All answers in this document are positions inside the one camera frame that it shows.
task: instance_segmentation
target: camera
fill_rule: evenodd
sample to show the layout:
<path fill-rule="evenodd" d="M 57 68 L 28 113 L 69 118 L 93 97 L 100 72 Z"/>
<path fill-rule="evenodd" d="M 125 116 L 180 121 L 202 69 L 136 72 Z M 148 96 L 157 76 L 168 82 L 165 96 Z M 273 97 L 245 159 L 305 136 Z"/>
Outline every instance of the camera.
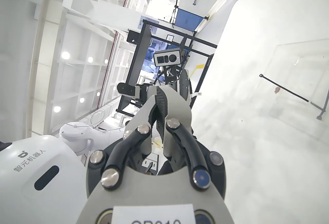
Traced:
<path fill-rule="evenodd" d="M 182 63 L 182 53 L 180 48 L 160 50 L 153 54 L 156 67 L 179 65 Z"/>

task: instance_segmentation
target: blue banner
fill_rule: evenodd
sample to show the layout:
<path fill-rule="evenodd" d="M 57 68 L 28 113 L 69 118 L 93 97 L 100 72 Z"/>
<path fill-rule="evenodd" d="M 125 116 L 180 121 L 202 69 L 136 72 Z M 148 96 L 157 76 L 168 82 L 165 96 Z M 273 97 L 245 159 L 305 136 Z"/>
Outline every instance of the blue banner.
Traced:
<path fill-rule="evenodd" d="M 202 20 L 203 17 L 201 16 L 194 15 L 182 9 L 178 9 L 175 25 L 188 31 L 194 32 Z"/>

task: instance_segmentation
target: logo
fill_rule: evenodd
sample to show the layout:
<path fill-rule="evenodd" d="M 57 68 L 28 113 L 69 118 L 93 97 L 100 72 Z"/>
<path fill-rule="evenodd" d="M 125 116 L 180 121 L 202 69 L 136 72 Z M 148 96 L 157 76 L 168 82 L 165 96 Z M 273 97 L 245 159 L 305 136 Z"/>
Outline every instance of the logo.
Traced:
<path fill-rule="evenodd" d="M 26 157 L 27 156 L 27 152 L 25 152 L 25 151 L 22 151 L 22 153 L 21 154 L 19 154 L 19 155 L 17 155 L 18 157 L 20 157 L 20 158 L 24 158 L 24 157 Z"/>
<path fill-rule="evenodd" d="M 193 5 L 194 5 L 194 6 L 197 5 L 198 2 L 199 2 L 199 0 L 194 0 Z"/>

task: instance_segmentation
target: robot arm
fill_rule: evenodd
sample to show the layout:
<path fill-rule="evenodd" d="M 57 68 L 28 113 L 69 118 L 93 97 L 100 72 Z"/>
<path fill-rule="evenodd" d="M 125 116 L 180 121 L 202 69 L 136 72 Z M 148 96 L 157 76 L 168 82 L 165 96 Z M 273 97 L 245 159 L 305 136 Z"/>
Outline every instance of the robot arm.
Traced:
<path fill-rule="evenodd" d="M 155 122 L 172 169 L 162 176 L 141 172 L 151 152 Z M 116 206 L 191 203 L 196 224 L 232 224 L 223 201 L 225 189 L 223 158 L 194 139 L 188 101 L 171 86 L 150 86 L 145 104 L 126 126 L 123 138 L 91 156 L 88 201 L 77 224 L 111 223 Z"/>
<path fill-rule="evenodd" d="M 122 138 L 118 129 L 99 131 L 82 122 L 70 122 L 60 128 L 59 139 L 67 144 L 77 156 L 89 151 L 103 150 Z"/>

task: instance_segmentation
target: robot logo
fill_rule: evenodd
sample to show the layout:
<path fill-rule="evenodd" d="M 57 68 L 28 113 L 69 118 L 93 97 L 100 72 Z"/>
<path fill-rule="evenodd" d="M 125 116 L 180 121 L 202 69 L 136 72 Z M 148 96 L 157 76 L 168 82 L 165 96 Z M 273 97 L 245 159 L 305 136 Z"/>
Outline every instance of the robot logo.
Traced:
<path fill-rule="evenodd" d="M 22 151 L 22 153 L 21 154 L 19 154 L 19 155 L 17 155 L 18 157 L 20 157 L 20 158 L 24 158 L 24 157 L 26 157 L 28 155 L 28 153 L 27 152 L 25 152 L 25 151 Z"/>

